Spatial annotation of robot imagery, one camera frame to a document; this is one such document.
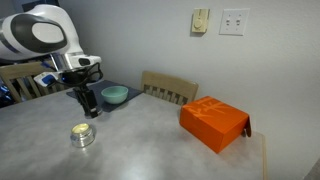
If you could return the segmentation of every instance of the light switch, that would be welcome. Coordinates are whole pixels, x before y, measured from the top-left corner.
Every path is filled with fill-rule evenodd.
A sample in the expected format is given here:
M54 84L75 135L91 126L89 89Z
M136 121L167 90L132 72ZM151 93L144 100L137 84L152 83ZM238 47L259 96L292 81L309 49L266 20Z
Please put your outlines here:
M207 32L209 12L210 9L194 9L192 18L192 32Z
M243 36L250 9L225 9L220 34Z

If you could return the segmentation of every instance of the bowl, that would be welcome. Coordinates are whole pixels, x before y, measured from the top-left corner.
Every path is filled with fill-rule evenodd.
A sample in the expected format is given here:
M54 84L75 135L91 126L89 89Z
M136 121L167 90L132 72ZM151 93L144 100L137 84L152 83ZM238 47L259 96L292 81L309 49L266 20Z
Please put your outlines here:
M109 104L120 104L128 97L128 88L124 86L111 86L101 91L101 95Z

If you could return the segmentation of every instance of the metal can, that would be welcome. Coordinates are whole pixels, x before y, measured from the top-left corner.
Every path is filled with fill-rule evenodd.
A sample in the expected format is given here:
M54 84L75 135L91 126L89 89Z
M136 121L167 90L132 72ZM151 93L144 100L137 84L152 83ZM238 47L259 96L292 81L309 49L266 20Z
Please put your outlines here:
M71 129L70 139L73 146L85 147L94 140L93 130L89 124L78 124Z

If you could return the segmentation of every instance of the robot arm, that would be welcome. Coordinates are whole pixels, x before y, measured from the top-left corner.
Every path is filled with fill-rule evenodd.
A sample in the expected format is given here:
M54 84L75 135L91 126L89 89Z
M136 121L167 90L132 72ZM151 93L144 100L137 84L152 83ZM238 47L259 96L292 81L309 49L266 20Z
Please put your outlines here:
M90 70L100 67L101 58L83 53L74 25L63 9L38 5L31 11L0 19L0 59L25 60L50 54L56 72L44 72L34 79L42 86L54 82L74 87L86 116L96 117L97 103L89 82Z
M0 20L1 59L16 61L46 54L55 54L58 71L101 62L100 57L84 55L70 17L59 7L38 5Z

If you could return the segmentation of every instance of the chair back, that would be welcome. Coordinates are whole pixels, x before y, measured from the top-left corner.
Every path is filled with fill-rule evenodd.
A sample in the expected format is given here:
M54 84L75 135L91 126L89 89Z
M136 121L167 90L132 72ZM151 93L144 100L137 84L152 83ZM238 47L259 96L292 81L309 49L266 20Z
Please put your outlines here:
M19 103L66 89L60 84L49 88L42 87L33 80L34 76L50 71L52 70L41 66L41 62L8 65L0 67L0 78L8 87L13 99Z
M193 101L198 90L195 82L150 71L142 73L141 82L144 93L178 105Z

